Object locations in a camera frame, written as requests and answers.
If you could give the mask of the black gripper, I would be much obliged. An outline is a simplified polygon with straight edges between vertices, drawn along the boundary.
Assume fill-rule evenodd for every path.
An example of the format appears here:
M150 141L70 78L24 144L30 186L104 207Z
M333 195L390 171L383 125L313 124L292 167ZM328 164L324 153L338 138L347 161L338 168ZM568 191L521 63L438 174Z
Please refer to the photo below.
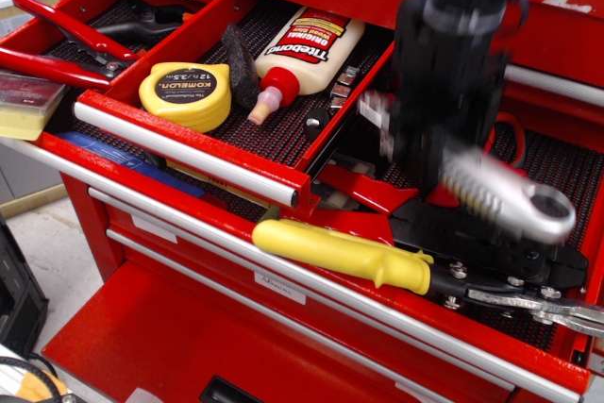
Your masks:
M396 19L393 69L399 81L390 110L394 162L420 194L440 183L442 153L419 149L440 127L483 146L495 125L509 56L491 52L492 35L458 35L431 20L431 0L403 0Z

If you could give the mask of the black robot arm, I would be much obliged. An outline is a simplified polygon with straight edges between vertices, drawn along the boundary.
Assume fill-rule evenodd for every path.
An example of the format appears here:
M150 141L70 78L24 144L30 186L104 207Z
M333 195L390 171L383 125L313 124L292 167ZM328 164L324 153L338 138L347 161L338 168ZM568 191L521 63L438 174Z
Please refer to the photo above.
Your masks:
M528 0L402 0L399 6L392 159L422 194L439 183L446 139L483 146L495 124L509 56L491 47L510 2L528 15Z

